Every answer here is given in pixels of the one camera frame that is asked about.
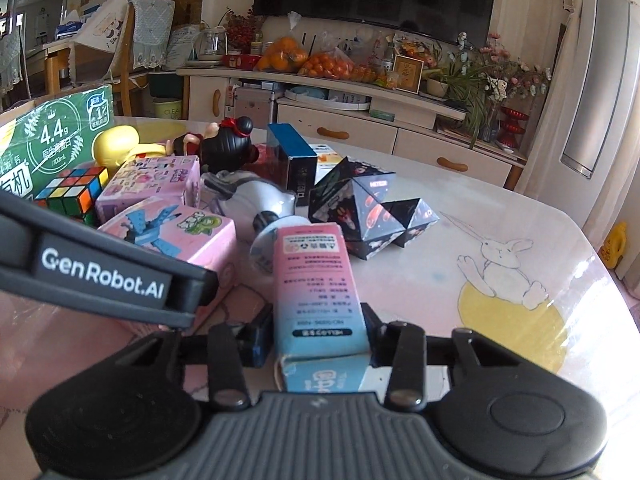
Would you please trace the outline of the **pink blue gradient box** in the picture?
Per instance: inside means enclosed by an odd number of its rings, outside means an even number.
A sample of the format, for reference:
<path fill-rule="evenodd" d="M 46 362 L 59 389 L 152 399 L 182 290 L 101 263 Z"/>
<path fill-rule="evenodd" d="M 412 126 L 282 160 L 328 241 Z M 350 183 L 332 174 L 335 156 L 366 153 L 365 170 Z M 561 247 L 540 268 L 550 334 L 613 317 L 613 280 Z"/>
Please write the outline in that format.
<path fill-rule="evenodd" d="M 274 336 L 284 390 L 360 389 L 369 336 L 341 228 L 288 226 L 274 244 Z"/>

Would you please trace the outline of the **rubiks cube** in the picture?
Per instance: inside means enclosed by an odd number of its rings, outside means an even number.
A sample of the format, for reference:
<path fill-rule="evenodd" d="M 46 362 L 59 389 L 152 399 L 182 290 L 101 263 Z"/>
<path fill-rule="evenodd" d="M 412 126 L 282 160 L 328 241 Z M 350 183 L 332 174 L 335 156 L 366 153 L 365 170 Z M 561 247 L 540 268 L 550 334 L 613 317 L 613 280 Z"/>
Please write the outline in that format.
<path fill-rule="evenodd" d="M 108 180 L 108 170 L 102 166 L 82 164 L 65 169 L 44 186 L 34 197 L 34 202 L 87 226 L 98 226 L 96 200 Z"/>

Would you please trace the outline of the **pink dinosaur toy box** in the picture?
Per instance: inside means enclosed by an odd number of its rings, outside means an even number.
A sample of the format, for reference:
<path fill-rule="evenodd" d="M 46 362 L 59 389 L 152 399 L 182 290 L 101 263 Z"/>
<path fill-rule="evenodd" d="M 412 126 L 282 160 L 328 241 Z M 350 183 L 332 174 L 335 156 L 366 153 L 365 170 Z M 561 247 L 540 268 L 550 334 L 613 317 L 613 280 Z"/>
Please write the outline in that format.
<path fill-rule="evenodd" d="M 234 222 L 227 217 L 168 198 L 149 197 L 107 220 L 100 230 L 217 274 L 216 294 L 196 310 L 195 327 L 239 283 L 238 241 Z"/>

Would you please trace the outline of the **yellow duck toy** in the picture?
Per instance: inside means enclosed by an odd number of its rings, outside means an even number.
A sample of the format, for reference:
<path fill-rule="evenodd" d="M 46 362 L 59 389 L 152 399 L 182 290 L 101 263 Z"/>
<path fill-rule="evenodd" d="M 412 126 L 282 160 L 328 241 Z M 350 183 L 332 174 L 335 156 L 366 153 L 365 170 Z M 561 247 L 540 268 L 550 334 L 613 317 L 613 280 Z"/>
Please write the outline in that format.
<path fill-rule="evenodd" d="M 128 125 L 115 126 L 102 131 L 92 144 L 93 159 L 105 168 L 118 169 L 135 158 L 166 155 L 165 145 L 142 143 L 138 130 Z"/>

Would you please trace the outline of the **dark space folding puzzle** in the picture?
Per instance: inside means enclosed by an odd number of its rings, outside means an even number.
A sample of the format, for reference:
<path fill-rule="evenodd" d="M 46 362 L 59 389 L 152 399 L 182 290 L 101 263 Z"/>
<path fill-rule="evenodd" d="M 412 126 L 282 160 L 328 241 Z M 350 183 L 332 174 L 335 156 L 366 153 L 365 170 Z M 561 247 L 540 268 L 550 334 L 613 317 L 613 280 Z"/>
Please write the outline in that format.
<path fill-rule="evenodd" d="M 338 224 L 348 252 L 361 260 L 390 245 L 404 248 L 439 216 L 420 197 L 388 200 L 395 177 L 393 171 L 345 157 L 310 190 L 308 219 Z"/>

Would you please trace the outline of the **pink cartoon box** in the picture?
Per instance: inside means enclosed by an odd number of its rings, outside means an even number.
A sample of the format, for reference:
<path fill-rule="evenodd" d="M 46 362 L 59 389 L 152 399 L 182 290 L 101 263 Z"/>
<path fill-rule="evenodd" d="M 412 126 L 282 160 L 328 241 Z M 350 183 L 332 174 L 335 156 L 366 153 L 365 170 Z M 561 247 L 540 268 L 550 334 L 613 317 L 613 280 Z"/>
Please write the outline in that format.
<path fill-rule="evenodd" d="M 104 223 L 149 197 L 195 207 L 200 200 L 201 163 L 196 155 L 136 158 L 123 164 L 96 199 Z"/>

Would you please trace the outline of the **blue black tall box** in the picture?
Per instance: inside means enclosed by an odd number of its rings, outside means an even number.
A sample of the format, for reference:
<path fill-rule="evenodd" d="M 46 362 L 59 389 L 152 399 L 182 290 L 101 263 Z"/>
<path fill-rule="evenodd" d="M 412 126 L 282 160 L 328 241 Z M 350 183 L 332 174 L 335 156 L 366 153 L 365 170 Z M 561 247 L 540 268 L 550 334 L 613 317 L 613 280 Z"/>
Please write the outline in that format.
<path fill-rule="evenodd" d="M 293 192 L 296 205 L 306 207 L 316 182 L 317 154 L 290 124 L 267 127 L 266 164 L 269 177 Z"/>

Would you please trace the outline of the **black haired doll figurine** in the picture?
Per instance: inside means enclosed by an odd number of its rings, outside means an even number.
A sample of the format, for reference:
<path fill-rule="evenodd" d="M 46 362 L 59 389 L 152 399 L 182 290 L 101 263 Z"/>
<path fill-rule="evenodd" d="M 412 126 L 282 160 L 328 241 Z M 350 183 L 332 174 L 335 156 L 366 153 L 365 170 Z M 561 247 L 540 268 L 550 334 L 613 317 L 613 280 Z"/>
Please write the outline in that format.
<path fill-rule="evenodd" d="M 247 116 L 224 118 L 222 122 L 211 122 L 204 133 L 188 132 L 168 140 L 166 153 L 198 156 L 202 174 L 240 170 L 259 158 L 258 148 L 250 138 L 253 128 Z"/>

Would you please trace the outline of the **orange white medicine box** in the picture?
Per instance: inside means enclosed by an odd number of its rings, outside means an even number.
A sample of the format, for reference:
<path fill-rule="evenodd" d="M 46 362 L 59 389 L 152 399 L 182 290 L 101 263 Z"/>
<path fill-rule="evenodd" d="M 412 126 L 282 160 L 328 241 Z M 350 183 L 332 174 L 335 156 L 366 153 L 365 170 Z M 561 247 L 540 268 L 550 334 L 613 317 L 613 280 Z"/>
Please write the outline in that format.
<path fill-rule="evenodd" d="M 311 144 L 314 151 L 312 168 L 314 168 L 314 183 L 318 184 L 329 172 L 333 170 L 343 159 L 328 144 Z"/>

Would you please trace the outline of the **green waste bin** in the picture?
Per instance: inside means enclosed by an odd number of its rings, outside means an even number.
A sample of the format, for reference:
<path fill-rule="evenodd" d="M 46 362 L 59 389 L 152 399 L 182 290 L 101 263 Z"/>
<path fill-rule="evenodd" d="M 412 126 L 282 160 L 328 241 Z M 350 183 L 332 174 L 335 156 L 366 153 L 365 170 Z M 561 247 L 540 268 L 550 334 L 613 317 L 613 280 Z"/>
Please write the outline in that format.
<path fill-rule="evenodd" d="M 162 119 L 181 119 L 182 101 L 168 98 L 155 98 L 153 100 L 154 117 Z"/>

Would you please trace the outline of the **red candle holder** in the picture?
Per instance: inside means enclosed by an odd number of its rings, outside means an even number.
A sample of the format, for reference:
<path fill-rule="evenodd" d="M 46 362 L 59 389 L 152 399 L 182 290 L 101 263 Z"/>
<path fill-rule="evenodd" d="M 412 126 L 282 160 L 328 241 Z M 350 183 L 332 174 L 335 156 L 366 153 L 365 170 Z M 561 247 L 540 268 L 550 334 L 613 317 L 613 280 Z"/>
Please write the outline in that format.
<path fill-rule="evenodd" d="M 514 151 L 520 146 L 518 137 L 526 133 L 525 126 L 529 116 L 511 107 L 502 106 L 500 110 L 503 118 L 500 120 L 500 131 L 496 143 L 499 148 Z"/>

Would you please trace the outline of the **wooden chair with cover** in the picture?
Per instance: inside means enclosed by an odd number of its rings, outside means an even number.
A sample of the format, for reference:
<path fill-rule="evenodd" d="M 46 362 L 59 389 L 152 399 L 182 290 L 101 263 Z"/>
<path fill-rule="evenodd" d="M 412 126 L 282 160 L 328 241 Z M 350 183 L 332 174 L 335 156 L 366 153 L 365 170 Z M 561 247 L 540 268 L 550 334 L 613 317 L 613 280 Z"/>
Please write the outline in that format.
<path fill-rule="evenodd" d="M 171 0 L 106 0 L 72 38 L 72 84 L 105 82 L 122 114 L 134 114 L 132 95 L 166 64 L 174 13 Z"/>

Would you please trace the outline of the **potted green plant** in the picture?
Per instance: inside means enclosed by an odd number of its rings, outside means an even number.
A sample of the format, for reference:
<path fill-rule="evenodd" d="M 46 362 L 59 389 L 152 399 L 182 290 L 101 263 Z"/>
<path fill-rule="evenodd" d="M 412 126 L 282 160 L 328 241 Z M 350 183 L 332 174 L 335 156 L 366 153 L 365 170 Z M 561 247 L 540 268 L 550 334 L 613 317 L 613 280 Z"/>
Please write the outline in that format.
<path fill-rule="evenodd" d="M 448 86 L 446 98 L 465 111 L 460 128 L 472 143 L 490 141 L 494 134 L 496 106 L 491 103 L 488 77 L 494 76 L 500 61 L 499 46 L 499 38 L 492 35 L 484 46 L 474 46 L 465 32 L 460 32 L 453 47 L 444 47 L 437 40 L 428 45 L 434 62 L 427 65 L 423 75 Z"/>

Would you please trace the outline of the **glass kettle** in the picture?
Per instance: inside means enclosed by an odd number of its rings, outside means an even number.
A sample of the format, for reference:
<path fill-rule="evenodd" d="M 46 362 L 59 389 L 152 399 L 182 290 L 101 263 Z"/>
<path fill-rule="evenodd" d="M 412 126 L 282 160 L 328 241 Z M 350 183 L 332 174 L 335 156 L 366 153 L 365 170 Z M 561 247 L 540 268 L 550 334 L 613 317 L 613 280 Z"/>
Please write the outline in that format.
<path fill-rule="evenodd" d="M 228 54 L 228 38 L 224 26 L 203 29 L 195 41 L 195 52 L 199 61 L 221 62 Z"/>

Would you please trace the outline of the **bag of large oranges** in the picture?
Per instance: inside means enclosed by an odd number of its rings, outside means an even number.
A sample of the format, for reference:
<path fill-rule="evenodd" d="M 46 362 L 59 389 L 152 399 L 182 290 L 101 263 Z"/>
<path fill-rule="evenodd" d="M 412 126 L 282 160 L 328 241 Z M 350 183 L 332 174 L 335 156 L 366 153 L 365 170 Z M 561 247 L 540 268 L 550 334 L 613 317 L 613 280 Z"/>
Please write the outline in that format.
<path fill-rule="evenodd" d="M 284 36 L 268 44 L 262 50 L 262 56 L 256 63 L 254 70 L 258 72 L 294 73 L 307 62 L 308 53 L 299 42 Z"/>

